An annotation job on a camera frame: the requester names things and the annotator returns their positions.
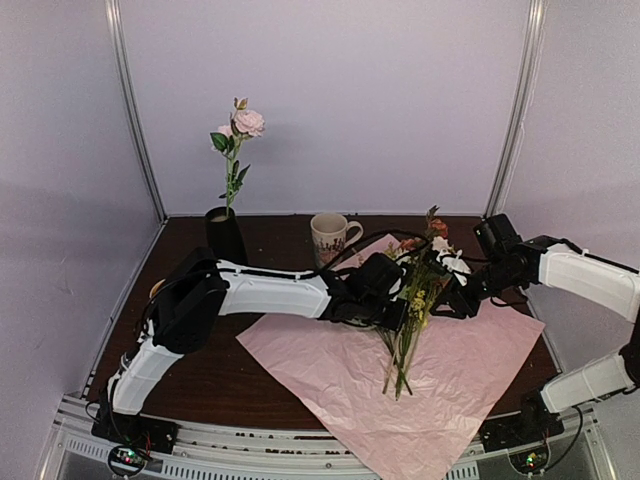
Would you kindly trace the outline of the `purple flower bouquet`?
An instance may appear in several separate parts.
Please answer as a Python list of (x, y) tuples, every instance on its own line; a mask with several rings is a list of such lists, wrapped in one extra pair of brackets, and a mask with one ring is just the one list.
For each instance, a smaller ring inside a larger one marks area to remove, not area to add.
[(427, 264), (427, 254), (431, 251), (446, 250), (461, 253), (448, 241), (448, 226), (438, 216), (439, 207), (432, 206), (425, 215), (426, 227), (423, 234), (415, 236), (403, 234), (399, 240), (391, 240), (380, 252), (407, 269), (404, 289), (398, 295), (406, 301), (404, 322), (398, 332), (377, 327), (370, 329), (378, 334), (389, 354), (383, 393), (392, 389), (399, 399), (406, 392), (412, 394), (409, 371), (422, 331), (428, 326), (430, 308), (437, 296), (444, 290), (451, 275), (439, 275)]

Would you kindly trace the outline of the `pink tissue wrapping sheet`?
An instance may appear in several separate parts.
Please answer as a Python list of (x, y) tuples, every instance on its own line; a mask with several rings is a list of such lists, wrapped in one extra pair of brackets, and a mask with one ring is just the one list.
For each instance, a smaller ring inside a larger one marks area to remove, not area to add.
[(408, 383), (381, 336), (265, 315), (239, 343), (366, 467), (383, 479), (442, 479), (511, 385), (544, 329), (485, 301), (467, 320), (433, 318)]

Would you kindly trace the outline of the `pink rose stem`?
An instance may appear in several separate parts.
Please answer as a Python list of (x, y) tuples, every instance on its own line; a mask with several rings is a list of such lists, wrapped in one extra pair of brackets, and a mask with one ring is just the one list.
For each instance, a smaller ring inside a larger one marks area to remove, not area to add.
[(250, 164), (241, 166), (239, 159), (242, 146), (255, 138), (260, 138), (266, 130), (262, 114), (249, 108), (249, 99), (234, 98), (229, 121), (210, 133), (211, 149), (225, 159), (225, 191), (219, 196), (225, 201), (224, 215), (231, 217), (232, 205), (241, 191)]

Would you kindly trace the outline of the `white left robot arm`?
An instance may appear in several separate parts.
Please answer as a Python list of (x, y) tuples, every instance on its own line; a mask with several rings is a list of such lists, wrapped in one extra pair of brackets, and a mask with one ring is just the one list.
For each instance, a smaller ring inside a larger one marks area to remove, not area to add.
[(381, 253), (357, 267), (293, 272), (239, 265), (195, 249), (145, 306), (137, 345), (106, 386), (106, 429), (123, 444), (137, 442), (144, 433), (137, 414), (147, 396), (174, 363), (206, 345), (218, 318), (293, 315), (396, 331), (407, 275)]

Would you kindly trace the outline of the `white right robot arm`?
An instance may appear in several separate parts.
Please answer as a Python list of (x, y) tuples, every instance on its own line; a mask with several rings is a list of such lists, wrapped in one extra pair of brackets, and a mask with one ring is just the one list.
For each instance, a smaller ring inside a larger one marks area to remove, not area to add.
[(428, 265), (451, 280), (435, 301), (435, 316), (467, 319), (483, 301), (508, 290), (536, 286), (561, 292), (625, 320), (633, 326), (627, 342), (612, 352), (562, 373), (546, 383), (513, 419), (519, 440), (535, 440), (551, 424), (551, 414), (639, 388), (639, 272), (577, 246), (567, 238), (539, 235), (523, 239), (509, 218), (484, 218), (473, 229), (483, 257), (476, 270), (469, 259), (436, 239)]

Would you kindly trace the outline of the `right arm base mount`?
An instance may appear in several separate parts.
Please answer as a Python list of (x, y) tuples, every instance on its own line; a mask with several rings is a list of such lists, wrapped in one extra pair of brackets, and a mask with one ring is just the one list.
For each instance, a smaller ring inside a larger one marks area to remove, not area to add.
[(552, 465), (550, 440), (564, 431), (560, 415), (548, 411), (539, 393), (531, 393), (517, 413), (485, 420), (479, 436), (486, 453), (508, 450), (516, 472), (533, 476)]

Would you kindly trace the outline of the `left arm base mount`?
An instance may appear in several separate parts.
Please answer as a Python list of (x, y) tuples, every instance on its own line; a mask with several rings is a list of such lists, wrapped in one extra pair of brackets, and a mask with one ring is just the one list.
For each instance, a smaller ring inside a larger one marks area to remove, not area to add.
[(89, 402), (85, 411), (93, 421), (91, 434), (112, 443), (106, 464), (119, 479), (140, 474), (155, 462), (154, 453), (173, 452), (178, 435), (175, 422), (115, 413), (105, 393)]

